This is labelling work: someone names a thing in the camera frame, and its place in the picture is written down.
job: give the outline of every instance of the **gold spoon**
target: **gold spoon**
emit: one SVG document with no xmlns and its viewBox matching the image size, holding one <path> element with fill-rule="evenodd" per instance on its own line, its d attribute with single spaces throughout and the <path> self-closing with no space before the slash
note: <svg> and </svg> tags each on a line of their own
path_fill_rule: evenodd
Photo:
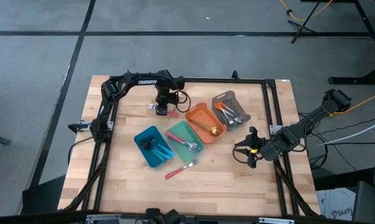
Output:
<svg viewBox="0 0 375 224">
<path fill-rule="evenodd" d="M 212 136 L 218 136 L 222 133 L 222 131 L 220 131 L 219 129 L 217 129 L 216 127 L 210 127 L 206 124 L 203 124 L 202 122 L 199 122 L 199 121 L 195 121 L 193 119 L 189 119 L 190 122 L 192 122 L 193 124 L 195 124 L 197 127 L 201 128 L 201 129 L 204 129 L 208 132 L 210 132 L 210 134 Z"/>
</svg>

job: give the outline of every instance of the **plastic tray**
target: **plastic tray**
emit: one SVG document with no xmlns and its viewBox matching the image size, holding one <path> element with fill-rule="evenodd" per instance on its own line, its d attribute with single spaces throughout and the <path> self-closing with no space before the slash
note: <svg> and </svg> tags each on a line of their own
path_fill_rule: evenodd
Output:
<svg viewBox="0 0 375 224">
<path fill-rule="evenodd" d="M 233 110 L 238 116 L 242 117 L 243 122 L 242 123 L 233 122 L 231 125 L 229 125 L 224 114 L 215 107 L 215 103 L 217 102 L 224 102 L 227 107 Z M 243 125 L 244 123 L 248 122 L 251 119 L 251 115 L 245 113 L 243 107 L 236 100 L 235 92 L 233 92 L 232 90 L 229 90 L 223 94 L 220 94 L 214 97 L 212 99 L 212 110 L 214 114 L 217 116 L 218 120 L 222 124 L 226 125 L 227 131 L 231 131 L 235 128 L 238 128 L 239 126 Z"/>
<path fill-rule="evenodd" d="M 140 144 L 140 141 L 142 139 L 145 139 L 147 137 L 152 136 L 156 143 L 164 146 L 165 148 L 169 149 L 171 152 L 171 148 L 167 145 L 167 142 L 164 140 L 164 138 L 161 136 L 160 132 L 155 126 L 151 126 L 150 128 L 144 130 L 142 133 L 138 134 L 134 137 L 136 145 L 139 147 L 140 151 L 142 152 L 142 155 L 145 157 L 146 161 L 148 162 L 149 166 L 152 168 L 156 168 L 160 166 L 161 164 L 165 163 L 168 160 L 161 160 L 159 157 L 157 157 L 153 152 L 150 150 L 144 149 L 142 145 Z M 157 147 L 157 149 L 161 152 L 165 152 L 164 149 L 161 147 Z"/>
<path fill-rule="evenodd" d="M 194 142 L 201 146 L 199 153 L 204 149 L 204 145 L 200 141 L 199 137 L 194 133 L 186 121 L 181 121 L 178 124 L 175 124 L 167 131 L 187 142 Z M 191 151 L 189 151 L 185 145 L 170 138 L 168 138 L 168 143 L 174 149 L 174 152 L 176 152 L 184 162 L 188 162 L 198 155 L 198 153 L 193 154 Z"/>
<path fill-rule="evenodd" d="M 221 122 L 219 122 L 219 120 L 211 113 L 211 111 L 207 108 L 207 103 L 198 103 L 196 106 L 193 106 L 192 109 L 186 112 L 185 118 L 187 123 L 193 128 L 201 141 L 207 144 L 215 141 L 215 139 L 219 138 L 219 136 L 223 135 L 226 131 L 226 125 L 221 124 Z M 215 126 L 220 129 L 221 134 L 218 136 L 213 136 L 208 131 L 203 130 L 202 128 L 199 128 L 195 124 L 191 123 L 189 121 L 190 119 L 202 122 L 208 126 Z"/>
</svg>

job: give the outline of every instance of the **white cable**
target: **white cable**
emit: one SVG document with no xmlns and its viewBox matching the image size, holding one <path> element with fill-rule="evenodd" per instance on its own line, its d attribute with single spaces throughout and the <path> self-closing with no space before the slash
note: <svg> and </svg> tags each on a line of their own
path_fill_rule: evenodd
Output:
<svg viewBox="0 0 375 224">
<path fill-rule="evenodd" d="M 319 144 L 319 145 L 316 145 L 316 146 L 324 146 L 325 144 L 331 144 L 331 143 L 339 142 L 339 141 L 342 141 L 342 140 L 345 140 L 345 139 L 349 139 L 349 138 L 355 137 L 355 136 L 357 136 L 357 135 L 360 135 L 360 134 L 362 134 L 362 133 L 365 133 L 366 131 L 369 131 L 370 129 L 372 129 L 372 128 L 374 128 L 374 127 L 375 127 L 375 125 L 373 125 L 373 126 L 371 126 L 371 127 L 369 127 L 369 128 L 366 128 L 365 130 L 360 131 L 360 132 L 358 132 L 358 133 L 356 133 L 356 134 L 352 134 L 352 135 L 350 135 L 350 136 L 346 136 L 346 137 L 343 137 L 343 138 L 341 138 L 341 139 L 332 140 L 332 141 L 330 141 L 330 142 L 325 142 L 325 143 L 322 143 L 322 144 Z"/>
</svg>

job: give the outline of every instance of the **blue tray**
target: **blue tray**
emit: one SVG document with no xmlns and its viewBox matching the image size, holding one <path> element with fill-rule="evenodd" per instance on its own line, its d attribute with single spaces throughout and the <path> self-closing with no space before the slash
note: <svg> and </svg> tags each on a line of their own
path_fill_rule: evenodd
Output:
<svg viewBox="0 0 375 224">
<path fill-rule="evenodd" d="M 161 164 L 168 161 L 168 159 L 160 159 L 153 151 L 149 149 L 144 149 L 142 145 L 140 144 L 141 140 L 144 140 L 145 138 L 148 138 L 152 136 L 153 139 L 156 141 L 156 143 L 164 146 L 166 149 L 169 150 L 168 153 L 170 153 L 171 158 L 174 157 L 174 153 L 172 152 L 171 148 L 167 145 L 164 138 L 161 136 L 160 132 L 155 126 L 151 126 L 150 128 L 144 130 L 142 133 L 138 134 L 134 137 L 134 141 L 136 145 L 139 147 L 140 151 L 142 152 L 142 155 L 145 157 L 146 161 L 148 162 L 149 166 L 152 168 L 156 168 L 160 166 Z M 163 153 L 167 153 L 163 148 L 157 147 L 157 149 Z"/>
</svg>

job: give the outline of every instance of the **wooden table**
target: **wooden table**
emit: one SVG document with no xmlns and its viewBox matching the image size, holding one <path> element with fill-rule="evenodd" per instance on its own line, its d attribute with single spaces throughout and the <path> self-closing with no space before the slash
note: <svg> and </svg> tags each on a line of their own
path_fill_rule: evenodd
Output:
<svg viewBox="0 0 375 224">
<path fill-rule="evenodd" d="M 100 85 L 108 78 L 102 75 L 92 77 L 82 119 L 89 121 L 96 118 L 102 99 Z M 290 81 L 276 80 L 276 84 L 283 124 L 296 123 L 298 115 Z M 156 116 L 154 111 L 146 109 L 147 104 L 155 103 L 154 86 L 133 87 L 120 100 L 118 107 L 100 211 L 144 213 L 146 208 L 157 207 L 162 212 L 176 209 L 182 214 L 279 217 L 280 206 L 272 162 L 262 160 L 257 163 L 256 169 L 251 169 L 232 157 L 233 145 L 245 138 L 249 126 L 255 126 L 260 137 L 269 138 L 261 85 L 186 83 L 185 90 L 191 97 L 192 106 L 202 101 L 211 105 L 213 96 L 234 90 L 242 107 L 251 114 L 251 120 L 225 133 L 213 144 L 206 144 L 197 166 L 165 180 L 168 172 L 184 164 L 182 160 L 176 156 L 159 168 L 152 169 L 133 138 L 152 125 L 164 134 L 172 125 L 184 120 L 184 114 L 170 120 Z M 270 90 L 268 92 L 275 121 L 272 94 Z M 76 141 L 88 137 L 89 132 L 78 133 Z M 89 140 L 74 147 L 59 208 L 67 206 L 86 183 L 94 144 L 93 140 Z M 291 152 L 290 161 L 296 188 L 311 208 L 320 213 L 306 153 Z M 93 206 L 95 192 L 94 186 L 89 208 Z M 285 196 L 291 213 L 286 187 Z"/>
</svg>

